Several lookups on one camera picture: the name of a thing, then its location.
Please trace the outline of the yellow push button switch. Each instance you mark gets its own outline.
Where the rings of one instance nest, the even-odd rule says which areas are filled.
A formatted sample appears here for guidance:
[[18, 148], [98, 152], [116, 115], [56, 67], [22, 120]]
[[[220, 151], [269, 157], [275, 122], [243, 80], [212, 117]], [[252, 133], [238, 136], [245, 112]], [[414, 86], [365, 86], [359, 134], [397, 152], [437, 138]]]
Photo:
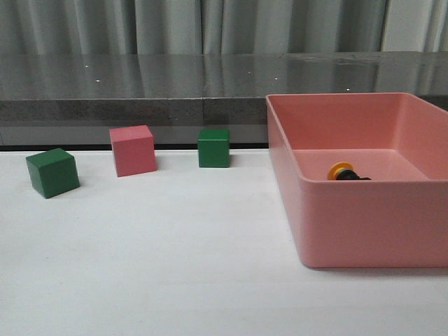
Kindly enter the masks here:
[[330, 181], [368, 181], [369, 177], [360, 177], [349, 162], [336, 162], [328, 171], [327, 179]]

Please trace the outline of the green cube near bin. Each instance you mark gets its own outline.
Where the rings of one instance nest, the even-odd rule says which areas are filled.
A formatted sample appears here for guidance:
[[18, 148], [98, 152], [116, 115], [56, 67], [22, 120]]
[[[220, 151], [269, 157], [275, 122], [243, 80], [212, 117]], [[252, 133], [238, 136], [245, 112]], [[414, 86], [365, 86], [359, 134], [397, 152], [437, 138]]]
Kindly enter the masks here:
[[230, 131], [203, 129], [197, 139], [199, 167], [228, 168], [230, 166]]

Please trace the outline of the pink wooden cube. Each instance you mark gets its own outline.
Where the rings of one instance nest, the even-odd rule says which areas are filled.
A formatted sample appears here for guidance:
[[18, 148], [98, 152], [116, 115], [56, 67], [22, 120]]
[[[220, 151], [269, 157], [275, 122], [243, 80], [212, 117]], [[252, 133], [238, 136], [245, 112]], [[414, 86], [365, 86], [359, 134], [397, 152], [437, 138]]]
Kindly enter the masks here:
[[157, 170], [154, 136], [147, 125], [113, 128], [109, 136], [118, 177]]

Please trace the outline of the green cube far left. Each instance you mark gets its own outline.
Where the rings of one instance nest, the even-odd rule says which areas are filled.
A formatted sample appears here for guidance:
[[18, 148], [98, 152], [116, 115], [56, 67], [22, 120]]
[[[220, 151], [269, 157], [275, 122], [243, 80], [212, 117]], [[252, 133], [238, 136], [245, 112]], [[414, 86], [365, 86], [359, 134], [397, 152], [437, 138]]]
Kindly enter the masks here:
[[80, 187], [75, 157], [61, 148], [26, 157], [32, 187], [44, 198]]

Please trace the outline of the pink plastic bin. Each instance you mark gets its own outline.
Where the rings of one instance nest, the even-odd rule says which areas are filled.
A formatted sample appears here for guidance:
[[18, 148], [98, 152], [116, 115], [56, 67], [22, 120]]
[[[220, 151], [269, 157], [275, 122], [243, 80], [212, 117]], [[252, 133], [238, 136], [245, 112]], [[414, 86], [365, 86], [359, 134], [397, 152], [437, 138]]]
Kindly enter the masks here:
[[[271, 94], [269, 152], [308, 267], [447, 266], [447, 112], [403, 92]], [[368, 181], [330, 181], [349, 162]]]

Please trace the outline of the grey stone ledge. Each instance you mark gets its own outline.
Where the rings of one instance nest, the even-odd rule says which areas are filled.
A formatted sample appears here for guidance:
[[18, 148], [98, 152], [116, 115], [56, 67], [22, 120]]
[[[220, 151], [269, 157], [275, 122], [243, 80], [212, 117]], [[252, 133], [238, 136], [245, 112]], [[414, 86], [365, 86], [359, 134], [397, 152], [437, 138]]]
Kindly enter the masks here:
[[235, 148], [267, 145], [269, 94], [409, 92], [447, 107], [445, 52], [260, 55], [13, 55], [1, 58], [1, 149], [107, 149], [148, 125], [160, 149], [205, 127]]

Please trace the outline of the grey curtain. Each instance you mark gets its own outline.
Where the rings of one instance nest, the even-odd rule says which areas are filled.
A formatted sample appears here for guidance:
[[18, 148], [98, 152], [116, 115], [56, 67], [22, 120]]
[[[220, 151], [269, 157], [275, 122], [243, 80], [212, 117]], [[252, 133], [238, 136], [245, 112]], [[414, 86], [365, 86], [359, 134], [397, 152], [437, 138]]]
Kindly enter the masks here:
[[446, 49], [446, 1], [1, 2], [4, 55]]

